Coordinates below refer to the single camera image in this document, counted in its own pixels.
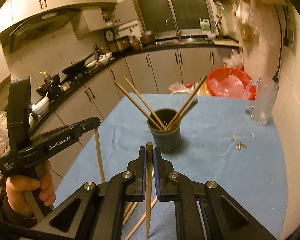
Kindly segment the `wooden chopstick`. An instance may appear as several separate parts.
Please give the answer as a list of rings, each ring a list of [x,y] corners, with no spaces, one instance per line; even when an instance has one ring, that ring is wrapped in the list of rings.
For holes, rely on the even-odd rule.
[[[94,129],[94,135],[95,135],[95,144],[96,144],[96,152],[97,152],[97,161],[98,161],[98,167],[101,177],[101,183],[105,183],[105,176],[104,176],[104,169],[103,169],[103,162],[102,162],[102,154],[101,154],[101,147],[100,147],[100,138],[98,129]]]
[[[115,86],[132,102],[132,104],[149,120],[151,121],[156,128],[163,130],[147,113],[146,111],[128,94],[128,92],[116,81],[114,81]]]
[[[128,219],[133,213],[134,209],[135,209],[135,203],[130,202],[125,209],[124,219]]]
[[[172,118],[172,120],[169,122],[167,129],[170,129],[173,124],[175,123],[176,119],[181,115],[181,113],[183,113],[183,111],[185,110],[185,108],[188,106],[188,104],[190,103],[190,101],[193,99],[193,97],[196,95],[196,93],[198,92],[198,90],[200,89],[200,87],[202,86],[202,84],[205,82],[205,80],[207,79],[207,75],[204,76],[198,83],[197,85],[195,85],[194,87],[194,91],[190,94],[190,96],[187,98],[187,100],[185,101],[185,103],[182,105],[181,109],[179,109],[179,111],[176,113],[176,115]]]
[[[124,219],[123,219],[123,225],[125,225],[127,223],[127,221],[129,220],[130,216],[134,212],[137,205],[138,205],[138,202],[133,202],[133,203],[128,204],[127,208],[125,209],[125,216],[124,216]]]
[[[193,107],[198,103],[198,99],[195,98],[187,107],[186,109],[181,113],[181,115],[179,115],[179,117],[176,118],[176,120],[171,124],[170,128],[173,128],[174,126],[177,125],[177,123],[179,123],[182,118],[187,114],[189,113],[189,111],[191,109],[193,109]]]
[[[146,144],[146,239],[149,236],[151,224],[151,202],[152,202],[152,170],[153,170],[153,143]]]
[[[157,197],[155,197],[153,199],[153,201],[151,202],[151,208],[150,208],[150,211],[148,212],[149,215],[151,214],[151,210],[153,209],[153,207],[156,205],[158,199]],[[127,235],[127,237],[125,238],[125,240],[129,240],[133,235],[134,233],[138,230],[138,228],[141,226],[141,224],[143,223],[143,221],[146,219],[147,217],[147,212],[145,212],[142,217],[139,219],[139,221],[136,223],[136,225],[134,226],[134,228],[130,231],[130,233]]]
[[[129,84],[131,89],[135,92],[135,94],[140,98],[140,100],[143,102],[143,104],[147,107],[147,109],[151,112],[151,114],[155,117],[157,120],[158,124],[162,127],[163,130],[167,130],[166,126],[164,123],[159,119],[155,111],[150,107],[150,105],[147,103],[147,101],[144,99],[144,97],[138,92],[138,90],[132,85],[132,83],[125,77],[126,83]]]

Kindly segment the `kitchen window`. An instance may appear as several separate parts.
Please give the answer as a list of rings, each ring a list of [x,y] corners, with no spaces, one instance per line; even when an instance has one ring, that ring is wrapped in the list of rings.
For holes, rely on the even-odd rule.
[[[155,31],[160,37],[176,37],[172,18],[182,35],[201,34],[199,19],[214,23],[210,0],[133,0],[144,31]]]

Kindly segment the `wooden chopstick on mat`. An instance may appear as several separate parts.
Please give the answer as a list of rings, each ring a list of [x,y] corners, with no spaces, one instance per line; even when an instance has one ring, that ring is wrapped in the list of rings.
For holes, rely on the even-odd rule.
[[[129,220],[130,216],[134,212],[137,205],[138,205],[138,202],[133,202],[133,203],[128,204],[127,208],[125,209],[125,216],[124,216],[124,219],[123,219],[123,225],[125,225],[127,223],[127,221]]]
[[[128,219],[133,213],[134,209],[135,209],[135,203],[130,202],[125,209],[124,219]]]
[[[151,202],[151,208],[150,208],[150,211],[148,212],[149,215],[151,214],[151,210],[153,209],[153,207],[156,205],[158,199],[157,197],[155,197],[153,199],[153,201]],[[125,238],[125,240],[129,240],[133,235],[134,233],[138,230],[138,228],[141,226],[141,224],[143,223],[143,221],[146,219],[147,217],[147,212],[145,212],[142,217],[139,219],[139,221],[136,223],[136,225],[134,226],[134,228],[130,231],[130,233],[127,235],[127,237]]]

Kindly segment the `dark cylindrical utensil holder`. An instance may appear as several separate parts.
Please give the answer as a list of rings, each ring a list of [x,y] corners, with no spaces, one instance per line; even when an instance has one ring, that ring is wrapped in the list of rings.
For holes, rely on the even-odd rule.
[[[176,111],[173,109],[163,108],[155,111],[158,118],[161,122],[167,126],[173,117],[176,115]],[[153,139],[155,141],[155,145],[160,148],[161,153],[173,153],[181,146],[181,132],[180,125],[181,122],[176,123],[174,126],[169,128],[168,130],[160,130],[156,126],[157,120],[151,114],[150,117],[152,120],[147,120],[147,125],[153,135]]]

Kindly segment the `blue towel table mat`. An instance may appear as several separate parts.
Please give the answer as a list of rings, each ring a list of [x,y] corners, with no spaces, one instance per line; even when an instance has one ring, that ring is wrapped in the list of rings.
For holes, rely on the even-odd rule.
[[[153,110],[178,111],[185,94],[143,95]],[[200,183],[214,180],[279,239],[287,205],[286,165],[279,134],[272,119],[257,126],[244,112],[245,101],[199,96],[197,105],[181,121],[181,147],[162,154],[174,170]],[[247,148],[235,150],[232,135]],[[144,115],[122,98],[99,127],[106,181],[136,159],[139,147],[153,141]],[[101,182],[94,135],[56,190],[55,207],[87,181]],[[149,239],[176,239],[174,204],[157,202],[151,213]]]

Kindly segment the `small debris on mat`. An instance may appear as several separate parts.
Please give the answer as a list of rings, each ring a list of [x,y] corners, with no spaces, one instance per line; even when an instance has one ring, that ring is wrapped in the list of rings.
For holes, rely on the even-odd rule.
[[[234,149],[241,151],[243,148],[247,148],[247,146],[243,142],[245,139],[256,140],[257,135],[255,133],[251,133],[248,137],[247,136],[244,137],[237,134],[233,134],[232,141],[233,143],[235,143]]]

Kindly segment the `black wok pan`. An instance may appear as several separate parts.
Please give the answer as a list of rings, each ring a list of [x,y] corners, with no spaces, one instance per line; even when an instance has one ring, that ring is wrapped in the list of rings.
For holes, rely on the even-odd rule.
[[[72,62],[70,66],[62,70],[62,73],[68,76],[76,76],[77,74],[83,72],[83,70],[85,69],[85,62],[92,56],[93,53],[89,54],[86,58],[82,59],[81,61]]]

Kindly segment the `range hood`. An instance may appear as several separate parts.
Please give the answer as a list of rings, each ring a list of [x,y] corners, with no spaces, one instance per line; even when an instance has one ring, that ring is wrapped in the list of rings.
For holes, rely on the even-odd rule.
[[[37,38],[64,27],[80,9],[61,8],[31,16],[17,25],[9,35],[9,52],[13,53]]]

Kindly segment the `white bowl on counter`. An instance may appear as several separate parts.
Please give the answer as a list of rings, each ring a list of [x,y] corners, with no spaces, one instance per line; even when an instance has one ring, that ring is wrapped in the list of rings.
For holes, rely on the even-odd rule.
[[[108,52],[106,54],[103,54],[100,56],[99,60],[98,60],[98,63],[101,65],[101,66],[106,66],[110,59],[112,58],[112,52]]]

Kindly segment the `red plastic basket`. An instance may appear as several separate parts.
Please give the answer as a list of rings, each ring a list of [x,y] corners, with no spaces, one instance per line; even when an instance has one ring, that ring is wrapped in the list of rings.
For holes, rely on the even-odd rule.
[[[249,88],[245,95],[250,80],[251,77],[240,69],[222,67],[208,74],[206,87],[211,96],[254,100],[255,87]]]

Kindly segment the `clear glass mug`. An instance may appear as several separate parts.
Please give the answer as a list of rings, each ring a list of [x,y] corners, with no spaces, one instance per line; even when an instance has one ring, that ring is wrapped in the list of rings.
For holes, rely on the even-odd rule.
[[[245,111],[258,126],[267,124],[279,92],[279,85],[272,77],[262,76],[257,81],[251,79],[246,86],[243,99]]]

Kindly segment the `chrome sink faucet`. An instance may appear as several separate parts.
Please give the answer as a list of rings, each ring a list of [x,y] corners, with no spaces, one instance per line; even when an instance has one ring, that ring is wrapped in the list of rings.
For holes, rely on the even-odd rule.
[[[176,37],[177,37],[178,41],[181,41],[181,31],[178,27],[177,20],[175,18],[172,18],[172,20],[173,20],[173,24],[175,27]]]

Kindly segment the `green detergent bottle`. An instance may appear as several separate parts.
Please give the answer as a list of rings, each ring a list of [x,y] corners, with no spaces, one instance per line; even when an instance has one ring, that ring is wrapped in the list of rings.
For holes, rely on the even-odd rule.
[[[202,34],[207,34],[210,31],[210,21],[208,19],[199,19],[200,29]]]

